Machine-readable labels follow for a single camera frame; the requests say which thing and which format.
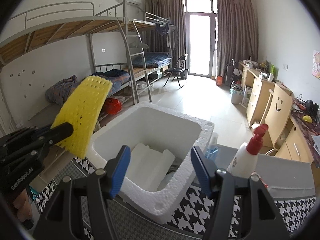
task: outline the white spray bottle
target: white spray bottle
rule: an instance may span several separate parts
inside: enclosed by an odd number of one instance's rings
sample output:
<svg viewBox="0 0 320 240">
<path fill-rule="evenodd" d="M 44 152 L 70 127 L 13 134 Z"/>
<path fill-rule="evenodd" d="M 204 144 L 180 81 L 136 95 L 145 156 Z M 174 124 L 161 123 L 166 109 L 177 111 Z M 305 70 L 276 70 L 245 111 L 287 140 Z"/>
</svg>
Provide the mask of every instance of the white spray bottle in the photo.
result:
<svg viewBox="0 0 320 240">
<path fill-rule="evenodd" d="M 228 172 L 236 177 L 249 178 L 251 176 L 257 165 L 258 153 L 262 148 L 262 138 L 268 128 L 267 124 L 262 124 L 253 131 L 254 136 L 249 143 L 244 142 L 233 157 L 227 168 Z"/>
</svg>

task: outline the door frame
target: door frame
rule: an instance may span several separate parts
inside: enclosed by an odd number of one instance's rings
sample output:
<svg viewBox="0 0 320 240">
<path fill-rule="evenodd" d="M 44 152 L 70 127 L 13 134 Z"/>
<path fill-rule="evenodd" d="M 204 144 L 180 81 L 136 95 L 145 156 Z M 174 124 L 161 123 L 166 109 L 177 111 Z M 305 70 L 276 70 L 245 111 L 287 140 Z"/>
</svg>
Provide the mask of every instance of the door frame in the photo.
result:
<svg viewBox="0 0 320 240">
<path fill-rule="evenodd" d="M 187 58 L 187 65 L 189 66 L 189 74 L 194 76 L 201 76 L 201 77 L 209 77 L 212 76 L 212 66 L 213 66 L 213 54 L 216 49 L 215 43 L 216 43 L 216 24 L 215 20 L 217 17 L 217 14 L 213 12 L 213 0 L 210 0 L 211 3 L 211 13 L 199 13 L 199 12 L 188 12 L 188 0 L 185 0 L 186 5 L 186 12 L 185 12 L 185 19 L 186 19 L 186 51 L 189 55 Z M 190 66 L 190 15 L 201 15 L 201 16 L 209 16 L 210 17 L 210 60 L 209 60 L 209 73 L 208 75 L 203 74 L 197 74 L 191 72 L 191 66 Z"/>
</svg>

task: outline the upper bunk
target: upper bunk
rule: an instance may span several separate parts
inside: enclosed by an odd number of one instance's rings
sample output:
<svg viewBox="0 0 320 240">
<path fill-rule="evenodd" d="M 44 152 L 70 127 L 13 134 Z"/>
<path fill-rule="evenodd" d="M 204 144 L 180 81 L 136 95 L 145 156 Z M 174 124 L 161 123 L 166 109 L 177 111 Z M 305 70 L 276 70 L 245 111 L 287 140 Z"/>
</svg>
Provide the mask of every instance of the upper bunk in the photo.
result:
<svg viewBox="0 0 320 240">
<path fill-rule="evenodd" d="M 45 13 L 45 14 L 28 18 L 28 13 L 32 11 L 45 8 L 45 7 L 70 4 L 70 3 L 89 3 L 92 5 L 92 9 L 85 8 L 85 9 L 59 10 L 59 11 L 53 11 L 50 13 Z M 145 20 L 137 20 L 133 18 L 129 19 L 128 17 L 126 17 L 127 4 L 130 4 L 130 2 L 127 2 L 126 0 L 124 0 L 122 3 L 119 3 L 108 9 L 105 9 L 99 12 L 98 14 L 95 14 L 94 4 L 92 2 L 63 2 L 63 3 L 49 4 L 49 5 L 33 8 L 31 10 L 22 12 L 20 14 L 17 14 L 11 17 L 9 21 L 18 16 L 24 15 L 25 27 L 24 27 L 24 30 L 0 42 L 0 68 L 7 65 L 14 59 L 34 49 L 40 48 L 42 46 L 45 46 L 47 44 L 50 44 L 56 41 L 61 41 L 64 39 L 86 35 L 86 34 L 119 31 L 117 22 L 120 23 L 120 26 L 122 28 L 127 28 L 127 31 L 130 32 L 130 31 L 134 31 L 133 22 L 135 22 L 135 25 L 139 31 L 146 31 L 146 30 L 154 29 L 157 21 L 162 21 L 161 17 L 146 13 L 140 7 L 134 4 L 132 5 L 138 7 L 141 11 L 144 12 Z M 123 10 L 123 17 L 117 17 L 117 7 L 120 7 L 120 6 L 122 7 L 122 10 Z M 45 23 L 27 28 L 27 22 L 29 20 L 43 17 L 49 14 L 66 12 L 66 11 L 75 11 L 75 10 L 92 10 L 93 15 L 53 20 L 53 21 L 45 22 Z M 104 13 L 109 15 L 111 11 L 114 11 L 113 14 L 115 16 L 103 16 Z"/>
</svg>

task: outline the styrofoam box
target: styrofoam box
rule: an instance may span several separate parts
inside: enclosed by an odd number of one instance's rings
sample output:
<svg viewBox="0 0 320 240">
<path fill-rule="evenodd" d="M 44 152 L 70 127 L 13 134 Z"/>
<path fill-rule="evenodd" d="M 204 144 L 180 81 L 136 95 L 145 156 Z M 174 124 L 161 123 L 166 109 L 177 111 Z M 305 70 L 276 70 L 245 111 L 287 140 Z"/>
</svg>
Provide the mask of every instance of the styrofoam box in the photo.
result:
<svg viewBox="0 0 320 240">
<path fill-rule="evenodd" d="M 132 150 L 138 143 L 163 152 L 168 149 L 183 160 L 160 191 L 149 192 L 124 178 L 119 195 L 159 224 L 167 222 L 195 178 L 190 149 L 206 148 L 213 123 L 147 102 L 132 106 L 92 135 L 87 158 L 96 168 L 115 158 L 122 145 Z"/>
</svg>

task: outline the chair back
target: chair back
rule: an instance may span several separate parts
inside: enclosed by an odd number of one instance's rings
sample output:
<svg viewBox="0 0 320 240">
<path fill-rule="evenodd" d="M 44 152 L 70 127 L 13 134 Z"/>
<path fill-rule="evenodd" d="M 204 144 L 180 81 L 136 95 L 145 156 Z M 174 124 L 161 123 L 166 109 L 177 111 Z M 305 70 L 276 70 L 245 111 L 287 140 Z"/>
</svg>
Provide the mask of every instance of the chair back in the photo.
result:
<svg viewBox="0 0 320 240">
<path fill-rule="evenodd" d="M 181 62 L 181 64 L 178 67 L 178 68 L 180 68 L 186 62 L 187 57 L 188 57 L 188 53 L 186 53 L 186 54 L 182 55 L 181 57 L 179 57 L 173 68 L 177 68 L 178 64 Z"/>
<path fill-rule="evenodd" d="M 269 126 L 268 132 L 273 147 L 275 147 L 277 140 L 287 124 L 291 107 L 292 97 L 278 85 L 275 85 L 271 105 L 265 118 L 265 123 Z"/>
</svg>

